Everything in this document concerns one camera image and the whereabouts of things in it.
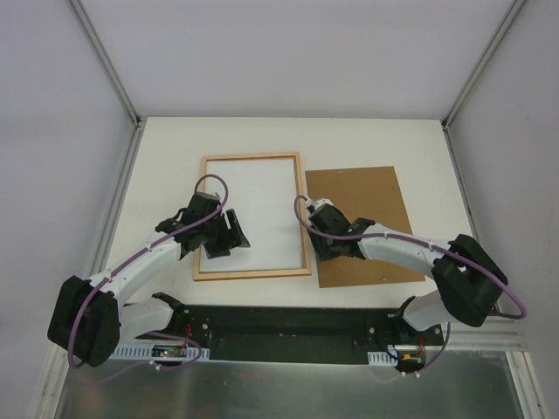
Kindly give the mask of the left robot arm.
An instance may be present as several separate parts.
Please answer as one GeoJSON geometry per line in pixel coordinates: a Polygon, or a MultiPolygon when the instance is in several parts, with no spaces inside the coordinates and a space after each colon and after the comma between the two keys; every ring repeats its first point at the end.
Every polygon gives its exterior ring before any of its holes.
{"type": "Polygon", "coordinates": [[[163,292],[141,303],[131,302],[131,297],[197,249],[209,258],[221,258],[249,245],[235,210],[224,209],[216,195],[196,192],[187,206],[159,222],[146,242],[117,267],[86,279],[67,279],[47,338],[68,352],[74,366],[90,367],[103,364],[124,340],[151,332],[176,339],[185,322],[179,300],[163,292]]]}

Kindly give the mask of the brown backing board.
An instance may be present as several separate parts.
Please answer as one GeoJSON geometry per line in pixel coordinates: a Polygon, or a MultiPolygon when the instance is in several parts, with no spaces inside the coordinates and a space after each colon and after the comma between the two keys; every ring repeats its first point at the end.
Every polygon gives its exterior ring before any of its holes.
{"type": "MultiPolygon", "coordinates": [[[[393,167],[308,170],[307,195],[327,198],[350,221],[368,218],[411,233],[411,224],[393,167]]],[[[419,273],[384,261],[340,257],[317,263],[321,288],[421,283],[419,273]]]]}

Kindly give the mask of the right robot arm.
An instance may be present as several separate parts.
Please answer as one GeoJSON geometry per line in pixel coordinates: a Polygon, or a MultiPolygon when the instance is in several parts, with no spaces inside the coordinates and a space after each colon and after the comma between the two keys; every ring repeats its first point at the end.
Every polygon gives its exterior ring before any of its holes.
{"type": "Polygon", "coordinates": [[[482,326],[508,285],[505,274],[468,235],[428,240],[367,218],[350,222],[329,200],[307,200],[306,207],[307,232],[321,261],[382,261],[434,281],[436,291],[410,297],[397,311],[393,333],[403,344],[413,344],[439,323],[456,320],[482,326]]]}

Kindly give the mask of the wooden picture frame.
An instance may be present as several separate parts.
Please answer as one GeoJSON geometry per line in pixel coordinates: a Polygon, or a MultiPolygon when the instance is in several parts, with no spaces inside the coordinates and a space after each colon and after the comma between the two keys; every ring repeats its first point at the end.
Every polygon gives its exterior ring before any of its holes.
{"type": "MultiPolygon", "coordinates": [[[[255,154],[255,155],[244,154],[244,155],[205,156],[202,159],[201,169],[204,175],[209,174],[205,171],[205,165],[208,160],[251,160],[251,159],[265,159],[265,158],[294,159],[296,184],[297,184],[297,196],[302,195],[305,192],[303,173],[302,173],[302,168],[300,163],[300,154],[297,152],[255,154]]],[[[302,226],[300,226],[300,231],[301,231],[301,244],[303,250],[304,265],[299,269],[278,270],[278,271],[234,271],[234,272],[202,273],[200,272],[200,259],[201,259],[201,255],[205,254],[205,251],[200,250],[196,252],[195,259],[194,259],[193,279],[198,282],[202,282],[202,281],[212,281],[212,280],[309,276],[312,273],[310,244],[307,240],[307,233],[304,231],[304,228],[302,226]]]]}

